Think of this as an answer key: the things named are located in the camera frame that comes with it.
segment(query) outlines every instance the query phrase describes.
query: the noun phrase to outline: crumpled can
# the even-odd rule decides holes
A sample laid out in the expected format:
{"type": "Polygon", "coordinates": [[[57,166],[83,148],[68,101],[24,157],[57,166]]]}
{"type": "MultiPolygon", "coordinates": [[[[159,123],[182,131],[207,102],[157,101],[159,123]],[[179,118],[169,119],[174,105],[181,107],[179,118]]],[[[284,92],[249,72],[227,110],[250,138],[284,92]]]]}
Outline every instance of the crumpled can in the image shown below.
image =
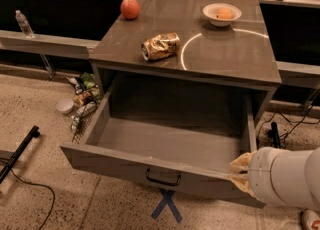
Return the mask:
{"type": "Polygon", "coordinates": [[[141,44],[142,56],[146,61],[169,57],[180,49],[180,39],[176,33],[159,34],[141,44]]]}

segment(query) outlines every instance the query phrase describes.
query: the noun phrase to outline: cabinet top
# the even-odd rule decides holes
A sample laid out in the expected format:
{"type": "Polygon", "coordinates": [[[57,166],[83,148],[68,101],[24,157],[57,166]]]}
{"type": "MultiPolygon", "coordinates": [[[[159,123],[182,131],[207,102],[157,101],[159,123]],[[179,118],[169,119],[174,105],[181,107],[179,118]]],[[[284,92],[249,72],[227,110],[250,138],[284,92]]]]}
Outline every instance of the cabinet top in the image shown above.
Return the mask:
{"type": "Polygon", "coordinates": [[[234,86],[278,86],[281,78],[258,0],[137,0],[135,20],[118,17],[90,60],[106,68],[171,74],[234,86]],[[203,8],[227,3],[242,11],[228,27],[215,27],[203,8]],[[175,32],[181,48],[168,58],[145,61],[141,44],[163,33],[175,32]]]}

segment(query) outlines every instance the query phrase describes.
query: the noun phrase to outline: trash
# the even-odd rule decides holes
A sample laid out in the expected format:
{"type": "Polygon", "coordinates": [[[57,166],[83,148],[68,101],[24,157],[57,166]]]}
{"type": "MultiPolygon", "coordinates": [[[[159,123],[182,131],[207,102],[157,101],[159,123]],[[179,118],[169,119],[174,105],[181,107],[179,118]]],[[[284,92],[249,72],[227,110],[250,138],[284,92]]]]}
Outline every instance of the trash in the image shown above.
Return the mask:
{"type": "Polygon", "coordinates": [[[81,127],[81,118],[80,116],[71,116],[72,123],[71,123],[71,132],[72,133],[77,133],[81,127]]]}
{"type": "Polygon", "coordinates": [[[93,74],[83,73],[80,78],[83,84],[86,86],[86,90],[89,90],[97,85],[93,74]]]}
{"type": "Polygon", "coordinates": [[[81,117],[86,117],[88,114],[94,112],[97,109],[97,105],[95,102],[90,102],[89,104],[80,107],[77,110],[77,115],[81,117]]]}
{"type": "Polygon", "coordinates": [[[91,93],[89,91],[84,91],[79,95],[75,95],[73,97],[73,101],[79,104],[80,106],[84,106],[93,101],[93,97],[91,96],[91,93]]]}
{"type": "Polygon", "coordinates": [[[79,77],[67,77],[68,82],[74,87],[77,95],[81,94],[86,90],[86,86],[83,84],[79,77]]]}
{"type": "Polygon", "coordinates": [[[95,87],[95,88],[92,88],[88,91],[90,92],[94,102],[96,102],[97,105],[100,105],[100,102],[102,100],[102,96],[100,95],[99,88],[95,87]]]}

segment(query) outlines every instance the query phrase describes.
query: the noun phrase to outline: black cable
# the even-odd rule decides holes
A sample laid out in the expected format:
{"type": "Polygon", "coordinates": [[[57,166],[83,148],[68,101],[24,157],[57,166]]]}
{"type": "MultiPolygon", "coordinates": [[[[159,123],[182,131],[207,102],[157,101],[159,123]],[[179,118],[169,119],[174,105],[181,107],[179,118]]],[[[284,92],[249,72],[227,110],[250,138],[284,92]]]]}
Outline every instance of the black cable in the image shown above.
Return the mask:
{"type": "Polygon", "coordinates": [[[293,128],[292,128],[289,132],[284,133],[284,134],[282,134],[282,135],[280,136],[280,138],[281,138],[281,137],[284,137],[284,138],[283,138],[283,145],[284,145],[284,147],[286,147],[286,138],[294,131],[295,128],[297,128],[301,123],[303,123],[304,119],[307,117],[307,115],[308,115],[309,112],[311,111],[312,107],[313,107],[313,105],[310,106],[310,108],[309,108],[309,109],[307,110],[307,112],[304,114],[303,118],[302,118],[300,121],[298,121],[297,124],[296,124],[295,126],[293,126],[293,128]]]}
{"type": "Polygon", "coordinates": [[[293,126],[293,128],[292,128],[289,132],[284,133],[284,134],[282,134],[282,135],[280,136],[280,139],[282,139],[282,141],[283,141],[283,147],[282,147],[282,148],[285,149],[285,148],[286,148],[286,145],[285,145],[286,138],[287,138],[287,137],[293,132],[293,130],[294,130],[296,127],[298,127],[300,124],[319,124],[319,123],[320,123],[320,120],[318,120],[318,121],[316,121],[316,122],[305,122],[305,121],[304,121],[304,119],[308,116],[309,112],[311,111],[312,107],[313,107],[313,105],[307,110],[307,112],[305,113],[305,115],[303,116],[303,118],[302,118],[300,121],[291,121],[290,119],[288,119],[288,118],[287,118],[285,115],[283,115],[282,113],[275,112],[275,113],[271,116],[271,118],[270,118],[269,120],[264,121],[264,122],[262,123],[262,125],[261,125],[261,127],[260,127],[260,129],[259,129],[259,131],[258,131],[257,143],[259,144],[259,136],[260,136],[261,129],[262,129],[263,125],[264,125],[265,123],[271,122],[271,121],[273,120],[274,116],[275,116],[276,114],[279,114],[279,115],[282,116],[288,123],[290,123],[290,124],[296,124],[295,126],[293,126]]]}
{"type": "MultiPolygon", "coordinates": [[[[4,163],[4,164],[7,164],[6,161],[2,160],[2,158],[0,159],[0,162],[4,163]]],[[[19,176],[17,176],[14,171],[11,169],[11,172],[12,174],[19,180],[21,181],[22,183],[24,184],[27,184],[27,185],[31,185],[31,186],[39,186],[39,187],[44,187],[44,188],[47,188],[49,189],[49,191],[52,193],[52,203],[51,203],[51,207],[50,207],[50,210],[47,214],[47,217],[45,218],[45,220],[43,221],[42,225],[39,227],[39,230],[42,229],[42,227],[45,225],[45,223],[47,222],[47,220],[49,219],[51,213],[52,213],[52,210],[53,210],[53,206],[54,206],[54,203],[55,203],[55,200],[56,200],[56,194],[55,192],[53,191],[53,189],[50,187],[50,186],[47,186],[47,185],[43,185],[43,184],[36,184],[36,183],[31,183],[31,182],[27,182],[25,180],[22,180],[19,176]]]]}

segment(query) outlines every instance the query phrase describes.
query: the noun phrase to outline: orange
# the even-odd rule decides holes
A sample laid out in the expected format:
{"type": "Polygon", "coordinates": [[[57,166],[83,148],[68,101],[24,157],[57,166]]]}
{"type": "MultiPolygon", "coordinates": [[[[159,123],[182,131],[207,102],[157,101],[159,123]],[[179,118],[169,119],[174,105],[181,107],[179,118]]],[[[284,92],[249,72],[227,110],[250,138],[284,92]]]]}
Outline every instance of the orange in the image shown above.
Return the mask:
{"type": "Polygon", "coordinates": [[[140,13],[140,6],[137,0],[123,0],[120,11],[126,19],[135,19],[140,13]]]}
{"type": "Polygon", "coordinates": [[[233,15],[230,9],[223,7],[217,11],[217,18],[220,19],[232,19],[233,15]]]}

